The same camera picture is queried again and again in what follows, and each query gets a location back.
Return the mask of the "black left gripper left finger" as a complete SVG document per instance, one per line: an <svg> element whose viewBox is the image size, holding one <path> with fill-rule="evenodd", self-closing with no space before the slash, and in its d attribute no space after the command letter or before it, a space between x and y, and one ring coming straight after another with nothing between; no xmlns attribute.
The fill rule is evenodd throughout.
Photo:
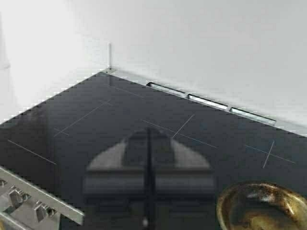
<svg viewBox="0 0 307 230"><path fill-rule="evenodd" d="M83 200L87 229L150 229L150 128L121 139L89 162Z"/></svg>

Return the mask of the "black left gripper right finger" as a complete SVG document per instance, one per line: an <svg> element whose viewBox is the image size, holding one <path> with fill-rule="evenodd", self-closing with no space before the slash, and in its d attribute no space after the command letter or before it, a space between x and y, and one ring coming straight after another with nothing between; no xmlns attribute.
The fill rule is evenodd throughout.
<svg viewBox="0 0 307 230"><path fill-rule="evenodd" d="M147 228L203 230L212 220L210 163L164 133L147 129Z"/></svg>

